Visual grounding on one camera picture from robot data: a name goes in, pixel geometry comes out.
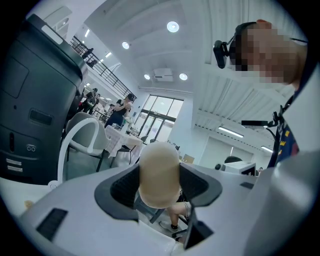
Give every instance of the white chair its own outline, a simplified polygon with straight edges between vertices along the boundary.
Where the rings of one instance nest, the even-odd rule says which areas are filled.
[[[107,138],[105,127],[92,115],[79,112],[67,123],[66,136],[62,142],[59,160],[57,182],[53,182],[51,188],[54,189],[63,181],[64,162],[67,151],[67,161],[69,160],[69,148],[73,148],[84,154],[100,159],[96,172],[99,171],[104,158],[106,148],[111,141]]]

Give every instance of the railing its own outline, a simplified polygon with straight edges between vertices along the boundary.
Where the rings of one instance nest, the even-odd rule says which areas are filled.
[[[88,51],[88,48],[75,36],[71,39],[70,45],[80,56]],[[133,101],[135,101],[137,97],[115,76],[114,73],[111,72],[109,68],[106,67],[106,65],[100,62],[100,59],[96,55],[90,53],[85,59],[85,62],[89,65],[90,62],[94,60],[96,60],[97,63],[93,65],[92,69],[124,97],[128,94],[132,94]]]

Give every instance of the vent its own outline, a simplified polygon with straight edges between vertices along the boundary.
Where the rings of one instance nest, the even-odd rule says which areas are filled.
[[[174,77],[170,68],[154,69],[154,79],[158,82],[173,82]]]

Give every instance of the ceiling light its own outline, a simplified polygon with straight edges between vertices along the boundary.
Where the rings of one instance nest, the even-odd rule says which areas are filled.
[[[179,77],[180,77],[180,79],[183,80],[183,81],[185,81],[185,80],[188,79],[188,76],[187,76],[186,74],[184,74],[184,73],[181,73],[181,74],[179,75]]]
[[[122,47],[127,50],[127,49],[129,49],[130,46],[127,42],[123,42]]]
[[[90,32],[90,29],[88,29],[88,30],[85,32],[85,34],[84,34],[84,37],[85,37],[85,38],[88,36],[89,32]]]
[[[271,150],[270,148],[267,148],[266,146],[262,146],[261,148],[264,149],[264,150],[266,150],[266,151],[269,151],[269,152],[271,152],[271,153],[274,152],[273,150]]]
[[[239,133],[236,133],[236,132],[234,132],[234,131],[232,131],[232,130],[226,129],[226,128],[222,127],[222,126],[219,126],[218,129],[220,129],[220,130],[222,130],[222,131],[225,131],[225,132],[227,132],[227,133],[233,134],[233,135],[235,135],[235,136],[238,136],[238,137],[240,137],[240,138],[243,138],[243,137],[244,137],[243,135],[241,135],[241,134],[239,134]]]
[[[170,21],[167,25],[166,25],[166,28],[172,32],[172,33],[175,33],[179,30],[179,25],[178,23],[176,23],[175,21]]]

